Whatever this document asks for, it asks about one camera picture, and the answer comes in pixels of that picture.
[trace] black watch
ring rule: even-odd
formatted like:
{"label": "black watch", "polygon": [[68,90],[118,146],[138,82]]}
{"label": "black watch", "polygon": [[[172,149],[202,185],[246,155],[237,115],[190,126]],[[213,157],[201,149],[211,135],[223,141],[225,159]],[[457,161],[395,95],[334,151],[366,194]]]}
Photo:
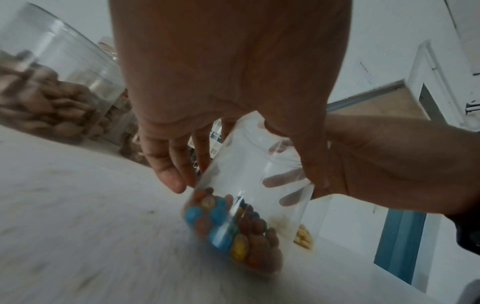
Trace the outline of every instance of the black watch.
{"label": "black watch", "polygon": [[480,255],[480,204],[464,214],[447,217],[455,223],[459,246]]}

